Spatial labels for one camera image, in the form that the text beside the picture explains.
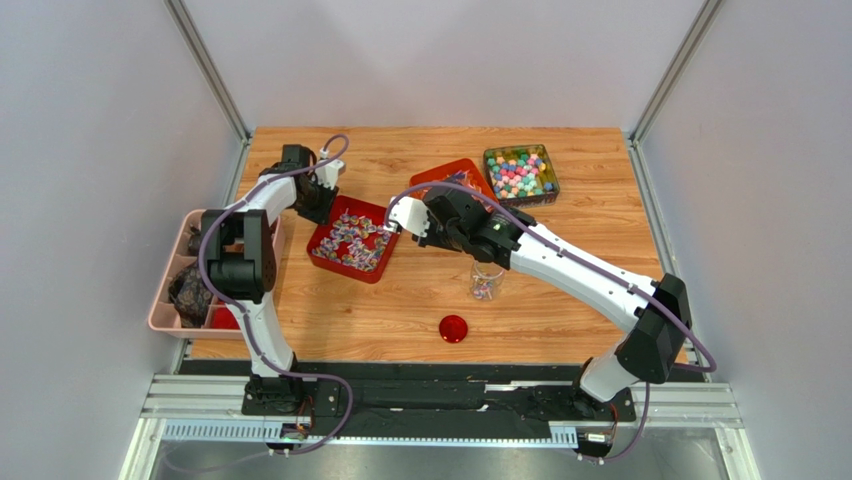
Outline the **red tray of swirl lollipops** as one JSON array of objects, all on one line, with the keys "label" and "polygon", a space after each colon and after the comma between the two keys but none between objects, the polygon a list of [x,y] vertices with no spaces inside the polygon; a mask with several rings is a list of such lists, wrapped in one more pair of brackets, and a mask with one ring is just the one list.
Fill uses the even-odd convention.
[{"label": "red tray of swirl lollipops", "polygon": [[306,252],[314,266],[367,284],[378,283],[399,236],[384,228],[386,207],[338,196],[330,220],[316,227]]}]

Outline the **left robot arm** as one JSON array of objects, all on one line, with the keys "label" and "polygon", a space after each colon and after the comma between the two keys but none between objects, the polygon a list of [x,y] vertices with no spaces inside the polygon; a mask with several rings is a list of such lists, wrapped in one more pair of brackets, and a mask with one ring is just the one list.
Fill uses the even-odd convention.
[{"label": "left robot arm", "polygon": [[314,153],[302,145],[286,145],[280,161],[263,170],[241,199],[202,216],[199,273],[233,314],[249,348],[249,401],[285,412],[304,401],[296,356],[282,334],[273,299],[279,261],[272,225],[287,209],[318,225],[328,223],[344,170],[341,155],[327,147]]}]

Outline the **clear plastic jar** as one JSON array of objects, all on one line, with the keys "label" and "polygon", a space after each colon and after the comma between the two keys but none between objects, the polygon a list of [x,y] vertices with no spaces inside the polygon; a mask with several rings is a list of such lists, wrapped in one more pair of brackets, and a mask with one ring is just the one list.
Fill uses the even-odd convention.
[{"label": "clear plastic jar", "polygon": [[497,264],[475,261],[471,268],[471,296],[476,300],[492,301],[499,293],[506,271]]}]

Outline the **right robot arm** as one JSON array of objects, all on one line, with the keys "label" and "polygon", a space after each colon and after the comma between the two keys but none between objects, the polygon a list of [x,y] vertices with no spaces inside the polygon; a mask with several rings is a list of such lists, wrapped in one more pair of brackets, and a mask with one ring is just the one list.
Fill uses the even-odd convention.
[{"label": "right robot arm", "polygon": [[464,252],[542,280],[581,300],[624,335],[592,358],[575,388],[599,402],[637,382],[669,380],[692,327],[687,288],[673,274],[661,279],[614,266],[559,238],[531,216],[482,201],[451,184],[437,184],[422,199],[392,215],[419,245]]}]

